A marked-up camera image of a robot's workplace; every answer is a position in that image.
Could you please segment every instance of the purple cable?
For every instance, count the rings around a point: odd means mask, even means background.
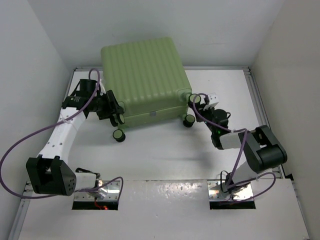
[[[110,181],[102,184],[101,186],[94,187],[94,188],[88,188],[88,189],[80,189],[80,190],[78,190],[77,192],[89,192],[89,193],[90,193],[90,192],[95,192],[95,191],[97,191],[97,190],[99,190],[99,189],[107,186],[108,184],[114,182],[114,181],[117,180],[117,179],[121,179],[121,188],[120,188],[119,196],[118,196],[118,202],[119,202],[120,196],[121,196],[121,193],[122,193],[122,189],[124,188],[124,179],[123,179],[122,176],[117,176],[117,177],[115,177],[114,179],[112,179],[112,180],[110,180]]]
[[[89,103],[92,101],[92,99],[95,97],[97,91],[98,91],[98,88],[99,88],[99,85],[100,85],[100,72],[98,69],[96,68],[92,68],[90,71],[89,71],[89,79],[91,79],[91,72],[92,71],[96,71],[97,72],[97,75],[98,75],[98,80],[97,80],[97,84],[95,86],[95,89],[93,91],[93,94],[91,95],[91,97],[89,98],[89,100],[85,103],[85,105],[79,110],[77,111],[75,114],[73,114],[72,116],[66,118],[64,121],[59,121],[55,124],[52,124],[50,126],[46,126],[44,128],[41,128],[23,138],[21,138],[19,141],[17,141],[16,143],[14,143],[6,152],[5,154],[3,155],[3,157],[1,158],[0,160],[0,184],[2,185],[2,187],[10,194],[16,196],[16,197],[19,197],[19,198],[22,198],[22,199],[45,199],[45,198],[49,198],[49,197],[53,197],[55,195],[45,195],[45,196],[24,196],[24,195],[21,195],[21,194],[18,194],[14,191],[12,191],[11,189],[8,188],[8,186],[5,184],[4,180],[3,180],[3,176],[2,176],[2,166],[4,164],[4,161],[6,159],[6,157],[8,156],[8,154],[17,146],[19,145],[20,143],[22,143],[23,141],[33,137],[34,135],[37,135],[39,133],[42,133],[43,131],[45,130],[48,130],[48,129],[51,129],[51,128],[54,128],[56,126],[59,126],[61,124],[64,124],[66,121],[69,121],[71,119],[73,119],[75,116],[79,115],[84,109],[86,109],[86,107],[89,105]]]
[[[276,175],[275,175],[273,172],[265,172],[265,173],[262,173],[261,175],[259,175],[259,176],[257,177],[257,178],[259,179],[259,178],[261,178],[261,177],[263,177],[263,176],[265,176],[265,175],[269,175],[269,174],[273,176],[273,182],[271,183],[271,185],[270,185],[268,188],[266,188],[266,189],[263,190],[262,192],[259,192],[259,193],[257,193],[256,195],[251,196],[251,197],[248,197],[248,198],[243,199],[243,200],[239,200],[239,201],[225,201],[225,202],[222,202],[221,204],[238,204],[238,203],[243,203],[243,202],[246,202],[246,201],[248,201],[248,200],[250,200],[250,199],[254,199],[254,198],[256,198],[256,197],[259,197],[259,196],[261,196],[262,194],[268,192],[268,191],[275,185],[275,183],[276,183],[276,179],[277,179]],[[253,180],[256,180],[256,178],[250,178],[250,179],[245,180],[245,181],[240,181],[240,182],[237,182],[237,183],[235,183],[235,184],[230,185],[229,187],[235,187],[235,186],[237,186],[238,184],[248,183],[248,182],[251,182],[251,181],[253,181]]]
[[[197,110],[197,108],[196,108],[196,98],[197,98],[197,97],[200,97],[200,96],[208,97],[208,95],[205,94],[205,93],[198,93],[198,94],[195,95],[195,97],[193,98],[193,101],[192,101],[193,111],[195,112],[195,114],[197,114],[198,117],[201,118],[203,121],[205,121],[205,122],[207,122],[207,123],[209,123],[209,124],[211,124],[211,125],[213,125],[213,126],[215,126],[215,127],[218,127],[218,128],[220,128],[220,129],[222,129],[222,130],[225,130],[225,131],[231,133],[232,131],[231,131],[230,129],[225,128],[225,127],[223,127],[223,126],[220,126],[219,124],[216,124],[215,122],[212,122],[212,121],[206,119],[205,117],[203,117],[203,116],[198,112],[198,110]],[[230,177],[229,177],[228,181],[227,181],[226,184],[225,184],[227,188],[229,188],[229,185],[230,185],[230,183],[231,183],[231,181],[232,181],[232,178],[233,178],[233,176],[235,175],[235,172],[236,172],[237,167],[238,167],[238,165],[239,165],[239,162],[240,162],[240,159],[241,159],[241,155],[242,155],[242,153],[243,153],[243,151],[244,151],[245,144],[246,144],[246,141],[247,141],[247,135],[248,135],[248,130],[247,130],[246,128],[243,128],[243,129],[240,129],[240,130],[236,130],[236,131],[235,131],[235,132],[243,132],[243,131],[244,131],[244,136],[243,136],[243,140],[242,140],[242,143],[241,143],[241,147],[240,147],[239,154],[238,154],[238,156],[237,156],[237,158],[236,158],[236,160],[235,160],[235,163],[234,163],[232,172],[231,172],[231,174],[230,174]]]

